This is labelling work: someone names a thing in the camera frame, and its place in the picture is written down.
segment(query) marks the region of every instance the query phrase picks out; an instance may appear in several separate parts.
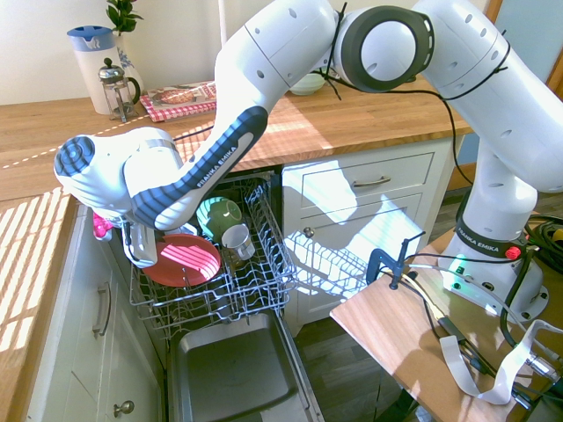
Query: floor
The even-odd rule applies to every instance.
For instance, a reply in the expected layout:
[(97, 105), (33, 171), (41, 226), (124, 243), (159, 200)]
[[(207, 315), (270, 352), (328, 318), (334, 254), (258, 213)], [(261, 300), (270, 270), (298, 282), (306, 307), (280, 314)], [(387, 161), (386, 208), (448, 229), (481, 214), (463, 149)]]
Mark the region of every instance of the floor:
[[(455, 225), (463, 193), (446, 195), (430, 241)], [(541, 194), (536, 211), (563, 217), (563, 194)], [(295, 341), (325, 422), (372, 422), (376, 406), (379, 415), (398, 398), (393, 378), (331, 318), (305, 325)], [(433, 419), (419, 406), (406, 421)]]

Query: red plate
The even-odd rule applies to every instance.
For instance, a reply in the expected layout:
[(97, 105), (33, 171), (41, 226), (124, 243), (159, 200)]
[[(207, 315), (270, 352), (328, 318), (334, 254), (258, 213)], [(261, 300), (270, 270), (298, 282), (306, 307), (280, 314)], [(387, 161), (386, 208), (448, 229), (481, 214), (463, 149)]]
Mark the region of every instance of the red plate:
[(157, 283), (185, 287), (187, 281), (189, 286), (198, 286), (221, 268), (219, 251), (201, 237), (178, 234), (166, 235), (164, 240), (157, 243), (158, 262), (143, 269)]

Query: dishwasher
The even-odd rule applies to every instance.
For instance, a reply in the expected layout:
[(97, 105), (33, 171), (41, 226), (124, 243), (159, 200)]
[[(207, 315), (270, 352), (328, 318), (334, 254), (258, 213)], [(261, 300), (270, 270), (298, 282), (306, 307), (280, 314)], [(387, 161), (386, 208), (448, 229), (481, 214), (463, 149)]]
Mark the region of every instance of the dishwasher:
[(167, 340), (171, 422), (324, 422), (283, 321), (296, 268), (272, 211), (271, 174), (211, 193), (243, 210), (256, 248), (244, 266), (216, 244), (222, 268), (200, 286), (165, 287), (132, 269), (130, 302)]

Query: white cabinet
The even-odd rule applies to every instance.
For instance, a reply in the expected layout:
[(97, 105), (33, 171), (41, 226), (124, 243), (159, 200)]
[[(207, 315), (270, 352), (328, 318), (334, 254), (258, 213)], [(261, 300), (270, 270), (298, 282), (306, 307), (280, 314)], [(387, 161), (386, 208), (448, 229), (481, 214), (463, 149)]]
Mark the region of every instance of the white cabinet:
[(288, 166), (283, 234), (297, 266), (285, 312), (295, 336), (366, 286), (370, 253), (396, 258), (423, 230), (424, 247), (453, 170), (451, 139), (375, 149)]
[(29, 421), (163, 420), (164, 370), (109, 245), (80, 211), (27, 415)]

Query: drawer handle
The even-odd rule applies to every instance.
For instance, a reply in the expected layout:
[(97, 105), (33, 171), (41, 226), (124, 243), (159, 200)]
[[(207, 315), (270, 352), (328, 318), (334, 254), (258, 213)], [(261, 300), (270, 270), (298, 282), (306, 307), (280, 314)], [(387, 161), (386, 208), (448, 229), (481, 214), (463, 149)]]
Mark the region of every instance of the drawer handle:
[(104, 283), (104, 286), (98, 287), (98, 293), (100, 296), (103, 295), (107, 298), (107, 316), (106, 321), (103, 324), (98, 323), (94, 325), (91, 330), (94, 332), (95, 336), (103, 337), (106, 335), (107, 326), (109, 325), (109, 316), (112, 311), (112, 289), (109, 287), (109, 283), (106, 282)]
[(356, 187), (369, 187), (369, 186), (382, 185), (383, 183), (387, 183), (387, 182), (391, 182), (391, 178), (387, 178), (386, 176), (382, 176), (379, 180), (376, 180), (374, 182), (354, 181), (354, 183), (352, 184), (352, 189), (355, 189)]

